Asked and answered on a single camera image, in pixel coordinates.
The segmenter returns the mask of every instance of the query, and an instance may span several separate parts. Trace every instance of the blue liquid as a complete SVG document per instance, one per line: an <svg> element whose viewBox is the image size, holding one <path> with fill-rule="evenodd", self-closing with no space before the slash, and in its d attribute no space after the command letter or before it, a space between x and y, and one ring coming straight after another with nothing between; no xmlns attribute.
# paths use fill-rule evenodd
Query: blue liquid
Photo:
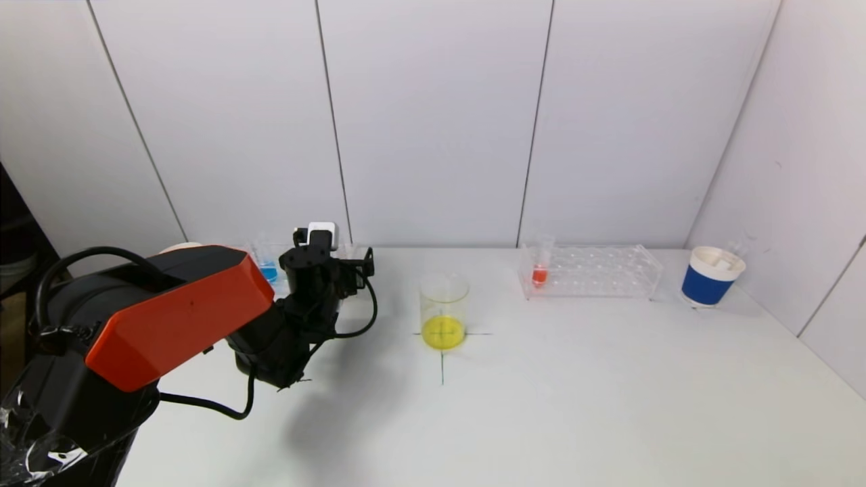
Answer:
<svg viewBox="0 0 866 487"><path fill-rule="evenodd" d="M272 263L270 265L264 264L260 266L259 270L262 272L262 275L265 276L265 279L271 283L276 282L277 277L280 276L280 271L274 267Z"/></svg>

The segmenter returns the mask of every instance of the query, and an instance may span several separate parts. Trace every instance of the blue paper cup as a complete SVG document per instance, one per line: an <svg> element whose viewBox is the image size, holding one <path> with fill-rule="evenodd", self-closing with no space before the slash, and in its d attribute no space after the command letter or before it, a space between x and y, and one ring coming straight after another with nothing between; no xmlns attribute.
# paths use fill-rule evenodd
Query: blue paper cup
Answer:
<svg viewBox="0 0 866 487"><path fill-rule="evenodd" d="M697 306L714 306L746 270L743 259L716 247L696 247L688 262L682 294Z"/></svg>

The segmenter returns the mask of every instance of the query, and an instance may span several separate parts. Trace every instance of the test tube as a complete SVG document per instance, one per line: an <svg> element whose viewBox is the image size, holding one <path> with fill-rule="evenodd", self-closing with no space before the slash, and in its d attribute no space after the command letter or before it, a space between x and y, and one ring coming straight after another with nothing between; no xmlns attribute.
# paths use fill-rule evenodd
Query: test tube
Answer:
<svg viewBox="0 0 866 487"><path fill-rule="evenodd" d="M555 244L556 238L553 235L542 234L538 237L538 254L533 266L533 286L536 288L543 287L547 282L547 270Z"/></svg>
<svg viewBox="0 0 866 487"><path fill-rule="evenodd" d="M729 240L725 247L725 253L722 253L715 261L714 267L720 270L731 269L738 261L742 260L749 253L750 238L745 230L740 231L740 240Z"/></svg>

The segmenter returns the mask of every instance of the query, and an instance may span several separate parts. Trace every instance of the black cable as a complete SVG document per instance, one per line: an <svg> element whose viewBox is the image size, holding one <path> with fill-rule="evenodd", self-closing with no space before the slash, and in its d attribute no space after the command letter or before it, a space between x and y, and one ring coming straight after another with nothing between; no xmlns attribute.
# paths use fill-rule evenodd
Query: black cable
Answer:
<svg viewBox="0 0 866 487"><path fill-rule="evenodd" d="M324 344L324 343L325 343L325 342L324 342L324 341L320 341L320 342L319 342L319 343L316 343L316 346L315 346L315 347L313 347L313 349L312 349L312 350L310 350L310 353L309 353L309 355L307 355L307 361L309 361L309 360L310 360L310 358L312 358L312 357L313 357L313 354L315 354L315 353L316 353L316 350L318 350L318 349L319 349L319 348L321 348L321 346L322 346L322 345L323 345L323 344Z"/></svg>
<svg viewBox="0 0 866 487"><path fill-rule="evenodd" d="M225 414L229 418L237 419L240 421L241 419L249 416L249 412L253 410L253 391L255 389L255 364L251 365L249 368L249 381L247 382L247 406L243 408L243 412L235 411L230 407L223 406L218 402L214 402L208 399L201 398L193 398L190 396L181 396L178 394L169 394L169 393L159 393L159 400L165 402L173 402L175 404L184 404L187 406L197 406L203 407L205 409L211 409L216 412L221 412Z"/></svg>
<svg viewBox="0 0 866 487"><path fill-rule="evenodd" d="M376 291L373 290L373 287L370 285L370 280L367 279L367 276L364 275L357 267L346 264L346 267L355 271L355 274L358 274L361 277L361 281L364 282L364 285L370 290L370 299L373 301L373 315L370 317L370 322L366 324L365 327L360 330L349 332L349 333L324 333L323 335L328 338L354 338L356 336L360 336L362 334L367 333L367 331L372 328L373 323L376 322L376 316L378 315L378 302L376 301Z"/></svg>
<svg viewBox="0 0 866 487"><path fill-rule="evenodd" d="M80 252L75 252L69 256L65 256L49 267L45 272L45 275L42 276L39 283L36 285L36 326L40 330L44 330L48 326L48 289L51 287L51 282L54 281L55 277L73 263L90 256L101 255L123 257L128 261L138 264L143 270L152 274L153 277L157 279L161 279L165 276L157 266L148 262L144 257L132 253L129 250L119 249L117 247L91 247Z"/></svg>

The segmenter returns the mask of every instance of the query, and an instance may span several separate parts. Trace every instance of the beaker with yellow liquid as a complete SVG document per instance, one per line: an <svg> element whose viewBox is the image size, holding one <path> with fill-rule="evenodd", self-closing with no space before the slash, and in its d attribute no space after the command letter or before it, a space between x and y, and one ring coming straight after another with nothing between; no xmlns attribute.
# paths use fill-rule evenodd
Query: beaker with yellow liquid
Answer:
<svg viewBox="0 0 866 487"><path fill-rule="evenodd" d="M428 274L421 280L420 291L424 342L436 350L460 345L466 336L469 283L459 274Z"/></svg>

